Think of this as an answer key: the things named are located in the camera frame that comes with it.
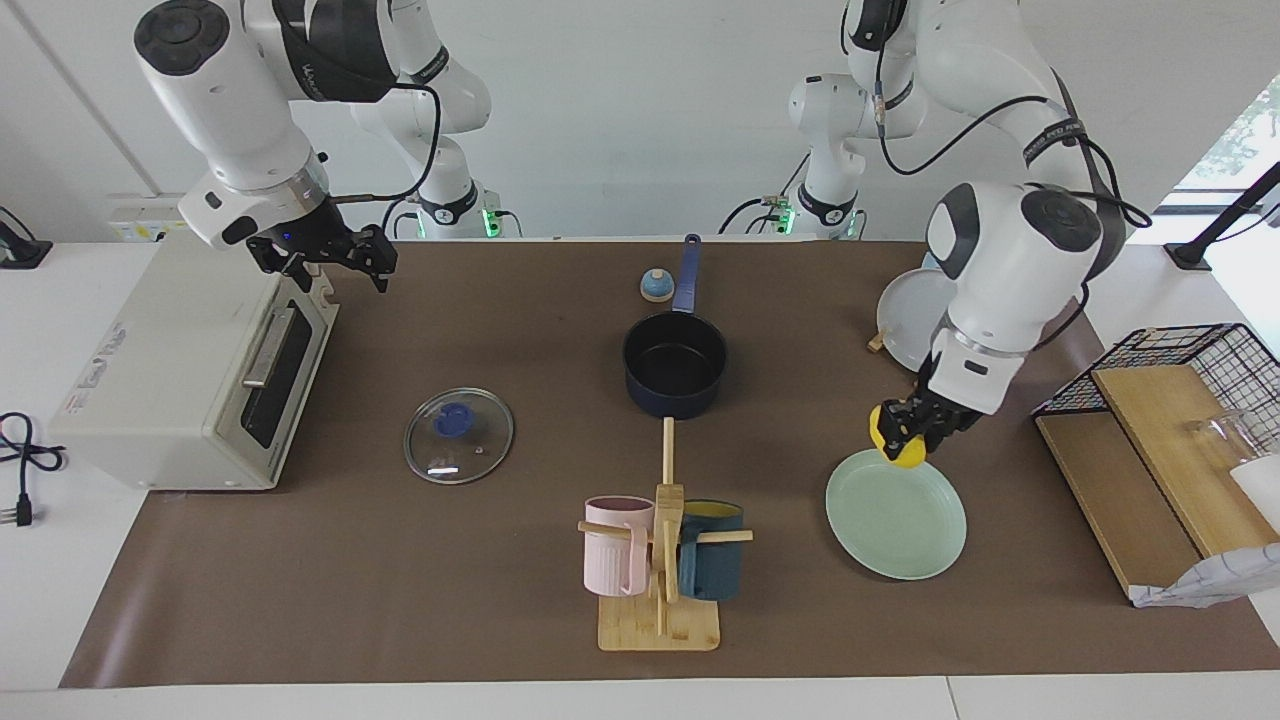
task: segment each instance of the black wire rack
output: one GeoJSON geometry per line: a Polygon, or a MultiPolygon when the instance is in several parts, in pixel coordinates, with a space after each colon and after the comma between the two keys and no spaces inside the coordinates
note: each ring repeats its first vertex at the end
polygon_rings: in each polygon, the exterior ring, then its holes
{"type": "Polygon", "coordinates": [[[1280,452],[1280,363],[1239,323],[1134,331],[1068,383],[1034,416],[1100,413],[1107,405],[1096,370],[1190,365],[1226,410],[1245,410],[1249,430],[1268,452],[1280,452]]]}

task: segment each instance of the green led light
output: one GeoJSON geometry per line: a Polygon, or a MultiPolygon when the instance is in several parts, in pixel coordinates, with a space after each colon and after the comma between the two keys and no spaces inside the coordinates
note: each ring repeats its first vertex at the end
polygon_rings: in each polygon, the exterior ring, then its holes
{"type": "Polygon", "coordinates": [[[484,227],[489,237],[498,237],[502,234],[502,220],[490,210],[484,211],[484,227]]]}

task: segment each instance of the pink mug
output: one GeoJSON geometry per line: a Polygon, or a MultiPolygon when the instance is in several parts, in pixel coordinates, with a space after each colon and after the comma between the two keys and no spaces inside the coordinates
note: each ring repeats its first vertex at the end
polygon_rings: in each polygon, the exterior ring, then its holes
{"type": "Polygon", "coordinates": [[[649,532],[653,501],[605,495],[586,501],[586,521],[631,530],[630,539],[585,533],[582,584],[595,594],[630,597],[649,589],[649,532]]]}

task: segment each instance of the black saucepan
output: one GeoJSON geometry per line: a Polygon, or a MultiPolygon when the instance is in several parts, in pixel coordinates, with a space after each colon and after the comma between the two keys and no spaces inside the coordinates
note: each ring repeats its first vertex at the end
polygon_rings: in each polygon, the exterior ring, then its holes
{"type": "Polygon", "coordinates": [[[685,237],[672,310],[636,323],[622,346],[627,393],[655,418],[701,415],[716,400],[724,375],[724,337],[694,314],[701,242],[696,234],[685,237]]]}

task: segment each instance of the toaster oven handle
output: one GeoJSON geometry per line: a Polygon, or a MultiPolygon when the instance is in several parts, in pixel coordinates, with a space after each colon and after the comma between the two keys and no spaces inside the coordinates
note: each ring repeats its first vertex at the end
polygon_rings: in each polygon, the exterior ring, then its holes
{"type": "Polygon", "coordinates": [[[264,388],[275,372],[275,364],[280,359],[280,348],[284,340],[289,337],[289,328],[298,311],[294,307],[282,307],[271,313],[271,320],[266,325],[266,333],[257,347],[257,355],[248,366],[248,373],[241,379],[241,384],[251,388],[264,388]]]}

